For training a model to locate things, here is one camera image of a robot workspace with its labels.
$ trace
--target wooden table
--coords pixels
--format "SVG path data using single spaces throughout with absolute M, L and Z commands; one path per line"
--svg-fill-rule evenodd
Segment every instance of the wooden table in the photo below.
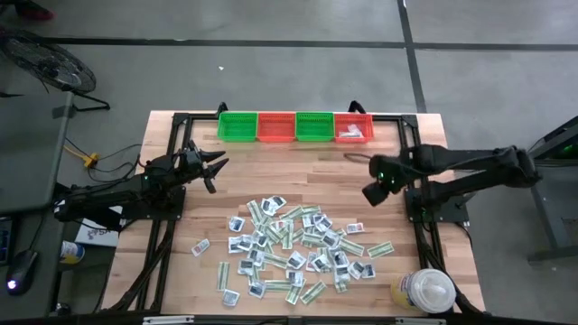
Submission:
M 151 112 L 142 160 L 165 154 L 173 111 Z M 446 145 L 442 118 L 437 114 L 417 115 L 422 142 Z M 316 315 L 316 316 L 396 316 L 416 315 L 397 307 L 391 299 L 390 284 L 395 279 L 419 269 L 415 234 L 406 220 L 402 195 L 390 196 L 381 205 L 371 208 L 361 188 L 372 179 L 368 166 L 347 162 L 343 153 L 382 153 L 397 155 L 399 138 L 396 125 L 375 123 L 375 139 L 368 144 L 302 143 L 223 143 L 217 137 L 217 121 L 197 121 L 192 138 L 206 151 L 226 150 L 230 162 L 214 181 L 217 193 L 209 194 L 202 181 L 187 185 L 183 218 L 177 223 L 172 245 L 171 262 L 163 299 L 163 314 L 242 314 L 242 315 Z M 435 179 L 448 181 L 446 172 Z M 333 220 L 333 228 L 363 222 L 366 233 L 349 235 L 347 239 L 366 247 L 363 257 L 350 255 L 350 261 L 369 262 L 367 248 L 391 241 L 395 252 L 372 261 L 377 276 L 369 280 L 352 280 L 349 291 L 335 292 L 332 274 L 305 272 L 306 288 L 318 279 L 327 284 L 325 292 L 312 304 L 298 302 L 293 306 L 284 300 L 286 292 L 266 292 L 263 300 L 249 296 L 247 277 L 237 274 L 238 260 L 245 254 L 228 254 L 228 237 L 238 236 L 228 230 L 228 218 L 239 215 L 247 222 L 243 233 L 252 233 L 253 226 L 247 202 L 271 195 L 281 195 L 288 205 L 320 205 Z M 302 227 L 298 221 L 296 228 Z M 119 238 L 117 252 L 103 300 L 106 308 L 121 297 L 143 268 L 150 221 L 137 221 Z M 484 308 L 476 265 L 468 238 L 453 224 L 440 224 L 443 255 L 449 274 L 480 309 Z M 194 257 L 191 248 L 208 238 L 210 248 Z M 294 249 L 307 256 L 309 248 L 300 244 Z M 288 257 L 292 251 L 274 246 L 277 255 Z M 217 292 L 217 267 L 220 261 L 230 262 L 228 288 L 241 293 L 238 305 L 227 308 Z M 284 270 L 268 265 L 261 279 L 284 279 Z M 149 287 L 149 300 L 154 295 L 156 274 Z

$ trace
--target yellow connector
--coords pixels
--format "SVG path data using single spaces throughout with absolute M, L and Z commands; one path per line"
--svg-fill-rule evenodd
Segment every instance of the yellow connector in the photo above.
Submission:
M 82 156 L 82 160 L 84 161 L 84 167 L 92 168 L 97 164 L 98 161 L 98 153 L 92 153 L 90 157 Z

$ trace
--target small plastic tray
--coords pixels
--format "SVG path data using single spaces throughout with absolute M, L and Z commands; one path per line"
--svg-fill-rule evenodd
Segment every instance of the small plastic tray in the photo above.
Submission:
M 269 143 L 295 140 L 295 113 L 259 113 L 256 137 Z
M 253 142 L 256 139 L 257 113 L 219 114 L 219 138 L 227 142 Z
M 349 125 L 356 125 L 363 134 L 362 138 L 340 137 L 340 132 L 348 132 Z M 371 114 L 335 114 L 336 143 L 367 143 L 373 139 L 373 117 Z
M 331 141 L 335 136 L 333 113 L 297 113 L 297 140 Z

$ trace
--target green basket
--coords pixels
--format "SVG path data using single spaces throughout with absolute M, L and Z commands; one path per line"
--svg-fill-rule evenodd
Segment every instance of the green basket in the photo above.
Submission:
M 331 141 L 334 127 L 333 113 L 297 113 L 295 128 L 299 141 Z
M 256 139 L 256 113 L 219 114 L 219 138 L 227 142 L 254 142 Z

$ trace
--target concrete floor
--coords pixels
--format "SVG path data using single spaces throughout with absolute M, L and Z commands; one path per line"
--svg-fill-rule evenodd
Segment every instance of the concrete floor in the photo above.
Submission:
M 48 23 L 4 22 L 46 36 L 206 40 L 404 40 L 394 0 L 50 0 Z M 416 42 L 577 43 L 572 0 L 406 0 Z M 95 72 L 93 96 L 113 109 L 78 115 L 69 138 L 110 153 L 139 143 L 154 109 L 416 111 L 405 50 L 263 47 L 65 46 Z M 441 113 L 449 146 L 528 147 L 576 113 L 578 52 L 417 51 L 427 111 Z M 0 61 L 0 89 L 43 92 Z M 109 161 L 135 159 L 136 151 Z M 65 155 L 60 181 L 90 182 Z M 578 259 L 530 266 L 547 248 L 529 190 L 503 187 L 468 205 L 487 310 L 500 316 L 578 322 Z M 111 255 L 102 251 L 100 255 Z M 61 299 L 92 311 L 106 267 L 70 273 Z

